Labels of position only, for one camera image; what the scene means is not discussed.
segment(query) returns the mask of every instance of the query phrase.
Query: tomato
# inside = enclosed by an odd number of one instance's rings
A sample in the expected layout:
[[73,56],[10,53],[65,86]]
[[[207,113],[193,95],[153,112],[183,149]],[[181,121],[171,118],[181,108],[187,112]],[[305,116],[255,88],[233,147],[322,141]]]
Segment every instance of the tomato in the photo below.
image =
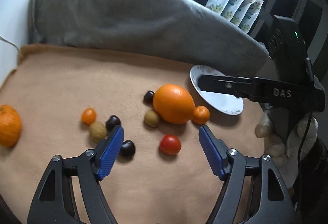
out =
[[181,142],[174,135],[165,135],[159,143],[159,148],[168,155],[176,155],[181,150]]
[[87,108],[83,111],[81,120],[87,125],[90,125],[96,120],[97,114],[93,108]]

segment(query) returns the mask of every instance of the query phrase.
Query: metal screw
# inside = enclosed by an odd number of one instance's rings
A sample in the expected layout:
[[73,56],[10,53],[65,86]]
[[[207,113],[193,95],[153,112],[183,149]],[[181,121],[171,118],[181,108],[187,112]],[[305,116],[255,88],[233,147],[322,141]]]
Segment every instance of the metal screw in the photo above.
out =
[[60,158],[61,158],[60,155],[55,155],[55,156],[52,157],[52,161],[56,162],[56,161],[60,160]]
[[238,154],[238,151],[236,149],[229,149],[228,153],[230,155],[237,155]]
[[263,159],[265,161],[270,161],[271,160],[271,156],[269,156],[269,155],[263,155]]
[[95,152],[94,152],[93,149],[88,149],[88,150],[86,150],[86,152],[85,152],[85,154],[86,154],[87,156],[93,155],[94,153],[95,153]]

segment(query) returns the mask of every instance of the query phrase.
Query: white cable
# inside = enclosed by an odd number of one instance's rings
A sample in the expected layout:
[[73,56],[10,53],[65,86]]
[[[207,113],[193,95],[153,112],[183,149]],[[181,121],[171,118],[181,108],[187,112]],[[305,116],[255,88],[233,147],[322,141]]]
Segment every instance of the white cable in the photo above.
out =
[[0,40],[2,40],[2,41],[4,41],[4,42],[6,42],[6,43],[8,43],[8,44],[11,44],[13,47],[15,47],[15,48],[17,49],[17,51],[19,51],[19,49],[20,49],[20,46],[16,45],[15,43],[12,43],[12,42],[10,42],[10,41],[6,40],[6,39],[5,39],[5,38],[3,38],[2,36],[0,36]]

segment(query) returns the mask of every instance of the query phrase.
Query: large orange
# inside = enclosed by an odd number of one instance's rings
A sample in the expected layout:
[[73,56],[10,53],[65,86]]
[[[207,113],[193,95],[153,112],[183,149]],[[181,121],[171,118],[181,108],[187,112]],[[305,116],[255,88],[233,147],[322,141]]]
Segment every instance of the large orange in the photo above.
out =
[[183,124],[192,118],[195,103],[183,87],[166,84],[159,88],[153,98],[157,113],[167,122]]
[[22,129],[21,119],[9,105],[0,106],[0,145],[11,147],[16,144]]

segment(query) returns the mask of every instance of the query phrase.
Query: beige fleece blanket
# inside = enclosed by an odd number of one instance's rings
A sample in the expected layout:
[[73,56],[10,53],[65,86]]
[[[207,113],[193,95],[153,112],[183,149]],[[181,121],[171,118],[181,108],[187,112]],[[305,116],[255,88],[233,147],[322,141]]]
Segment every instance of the beige fleece blanket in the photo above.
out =
[[[263,141],[254,135],[262,110],[244,100],[239,116],[211,108],[193,89],[190,64],[109,50],[29,45],[21,49],[19,66],[0,92],[0,104],[9,104],[21,116],[23,130],[12,149],[0,148],[0,193],[13,213],[26,223],[41,176],[54,155],[80,155],[95,147],[80,125],[85,108],[96,109],[99,121],[118,115],[125,140],[134,141],[134,159],[117,159],[101,182],[107,202],[119,224],[205,223],[222,187],[212,174],[198,141],[198,126],[161,122],[158,128],[143,123],[143,95],[165,83],[186,87],[195,104],[211,112],[208,126],[244,155],[259,157]],[[179,136],[182,150],[176,157],[158,151],[165,134]],[[77,179],[74,191],[80,218],[89,223]],[[236,222],[247,202],[246,177]]]

